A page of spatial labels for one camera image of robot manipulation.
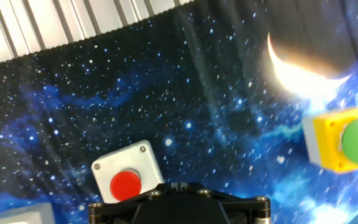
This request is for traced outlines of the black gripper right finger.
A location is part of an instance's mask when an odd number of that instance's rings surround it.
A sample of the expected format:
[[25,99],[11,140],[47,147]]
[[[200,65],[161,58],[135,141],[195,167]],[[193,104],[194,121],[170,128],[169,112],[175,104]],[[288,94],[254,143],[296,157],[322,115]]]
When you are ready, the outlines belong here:
[[224,218],[224,223],[272,223],[270,199],[264,195],[240,198],[196,182],[180,182],[178,193],[189,197],[184,203],[185,208],[193,208],[197,214],[211,218],[213,223],[219,218]]

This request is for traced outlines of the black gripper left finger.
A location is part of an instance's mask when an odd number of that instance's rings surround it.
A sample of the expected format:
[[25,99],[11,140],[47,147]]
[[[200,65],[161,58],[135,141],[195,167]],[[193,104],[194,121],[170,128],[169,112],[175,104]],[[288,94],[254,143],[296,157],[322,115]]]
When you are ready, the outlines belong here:
[[152,190],[119,203],[90,203],[88,205],[88,223],[113,223],[112,218],[115,216],[133,214],[143,203],[153,199],[160,199],[179,191],[179,183],[158,184],[156,188]]

